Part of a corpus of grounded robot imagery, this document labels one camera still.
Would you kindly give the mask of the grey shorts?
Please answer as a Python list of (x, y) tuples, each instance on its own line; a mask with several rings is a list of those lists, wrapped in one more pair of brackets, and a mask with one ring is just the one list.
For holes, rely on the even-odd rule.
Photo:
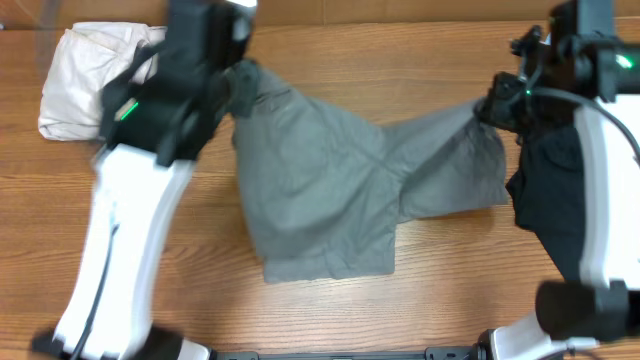
[(473, 102), (377, 126), (251, 61), (229, 77), (251, 107), (232, 140), (268, 283), (390, 274), (400, 223), (507, 201), (503, 143)]

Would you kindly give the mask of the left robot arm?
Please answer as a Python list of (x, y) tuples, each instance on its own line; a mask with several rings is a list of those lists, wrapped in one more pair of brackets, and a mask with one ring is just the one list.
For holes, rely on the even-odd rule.
[(138, 49), (102, 90), (101, 149), (81, 265), (56, 327), (36, 334), (51, 359), (211, 360), (216, 352), (155, 326), (154, 285), (199, 153), (257, 92), (241, 61), (253, 1), (174, 1), (165, 38)]

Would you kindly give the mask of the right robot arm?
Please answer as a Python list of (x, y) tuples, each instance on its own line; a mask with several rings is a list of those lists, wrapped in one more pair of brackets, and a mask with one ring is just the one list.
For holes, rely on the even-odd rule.
[(476, 105), (520, 146), (509, 180), (516, 222), (561, 272), (534, 311), (485, 331), (472, 359), (561, 359), (639, 333), (639, 47), (610, 1), (567, 1), (531, 28)]

